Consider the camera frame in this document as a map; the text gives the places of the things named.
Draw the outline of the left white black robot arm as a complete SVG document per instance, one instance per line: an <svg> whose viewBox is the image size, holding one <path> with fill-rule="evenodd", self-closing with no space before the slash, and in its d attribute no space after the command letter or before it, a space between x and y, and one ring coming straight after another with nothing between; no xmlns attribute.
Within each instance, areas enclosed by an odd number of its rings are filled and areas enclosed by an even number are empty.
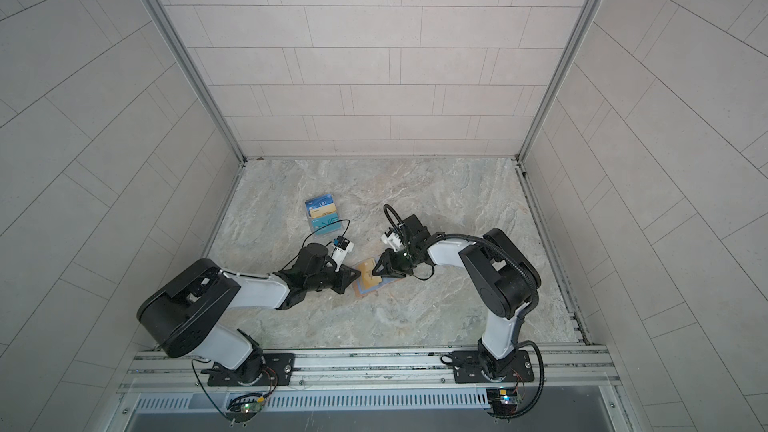
<svg viewBox="0 0 768 432"><path fill-rule="evenodd" d="M258 344L220 324L236 308L288 310L312 291L342 295L360 272L343 264L354 244L303 246L287 268L267 276L227 271L208 258L195 261L146 299L136 318L171 358L197 355L235 371L258 361Z"/></svg>

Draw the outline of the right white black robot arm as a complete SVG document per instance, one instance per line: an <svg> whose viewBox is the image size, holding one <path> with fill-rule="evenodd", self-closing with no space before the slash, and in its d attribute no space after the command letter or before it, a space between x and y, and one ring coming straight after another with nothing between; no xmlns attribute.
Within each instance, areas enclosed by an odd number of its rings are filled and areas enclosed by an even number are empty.
<svg viewBox="0 0 768 432"><path fill-rule="evenodd" d="M422 264L463 268L488 310L480 351L497 362L517 351L525 316L539 302L541 278L505 232L493 228L480 237L444 232L407 237L392 231L384 239L389 247L377 259L374 276L403 278Z"/></svg>

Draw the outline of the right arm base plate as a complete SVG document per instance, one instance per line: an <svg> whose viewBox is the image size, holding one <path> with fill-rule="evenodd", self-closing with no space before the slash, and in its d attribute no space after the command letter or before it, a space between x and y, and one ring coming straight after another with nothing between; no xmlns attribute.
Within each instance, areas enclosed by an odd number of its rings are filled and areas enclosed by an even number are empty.
<svg viewBox="0 0 768 432"><path fill-rule="evenodd" d="M441 362L452 369L458 384L530 383L535 380L531 359L523 350L514 351L503 359L496 359L488 352L455 350L442 355Z"/></svg>

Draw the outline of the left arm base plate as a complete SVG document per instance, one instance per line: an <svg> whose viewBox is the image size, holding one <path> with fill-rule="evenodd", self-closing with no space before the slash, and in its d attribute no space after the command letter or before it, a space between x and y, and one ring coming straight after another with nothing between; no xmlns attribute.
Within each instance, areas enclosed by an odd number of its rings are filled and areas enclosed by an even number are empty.
<svg viewBox="0 0 768 432"><path fill-rule="evenodd" d="M264 353L248 358L235 370L215 363L202 374L207 377L207 385L212 387L287 386L295 359L293 353Z"/></svg>

